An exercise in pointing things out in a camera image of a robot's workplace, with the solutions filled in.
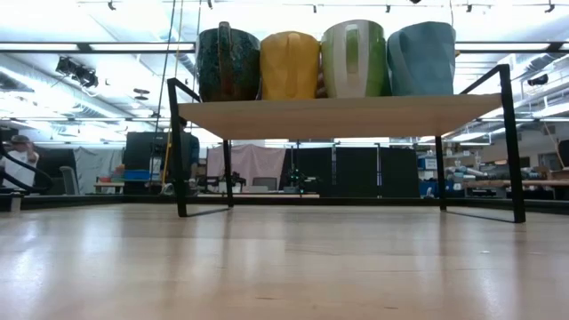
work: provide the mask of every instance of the curtain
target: curtain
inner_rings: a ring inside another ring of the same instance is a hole
[[[77,185],[79,194],[95,192],[94,183],[97,177],[108,177],[123,162],[123,150],[87,149],[73,150],[76,161]],[[103,192],[114,193],[113,188],[104,188]]]
[[[264,148],[251,144],[231,147],[231,170],[238,172],[252,185],[255,177],[276,178],[278,185],[285,160],[284,148]],[[210,149],[207,154],[207,176],[220,177],[225,170],[223,147]]]

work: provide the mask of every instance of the green mug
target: green mug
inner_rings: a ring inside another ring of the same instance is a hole
[[[228,22],[199,34],[197,83],[203,102],[255,100],[260,87],[260,41]]]

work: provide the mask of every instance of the shelf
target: shelf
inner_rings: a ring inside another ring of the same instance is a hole
[[[180,116],[226,140],[442,135],[501,105],[500,94],[180,104]]]

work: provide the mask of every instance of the blue bin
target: blue bin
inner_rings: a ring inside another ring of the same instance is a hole
[[[125,180],[146,180],[150,179],[150,171],[148,170],[125,170]]]

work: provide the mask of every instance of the pole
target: pole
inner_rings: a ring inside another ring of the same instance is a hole
[[[506,146],[508,149],[509,179],[512,188],[514,205],[514,222],[525,222],[524,189],[522,187],[521,164],[517,148],[516,112],[509,65],[502,64],[500,69],[501,105],[504,109],[504,127],[506,128]]]
[[[437,182],[438,201],[441,211],[446,211],[446,178],[445,162],[443,161],[443,140],[441,136],[435,137],[435,151],[437,152]]]

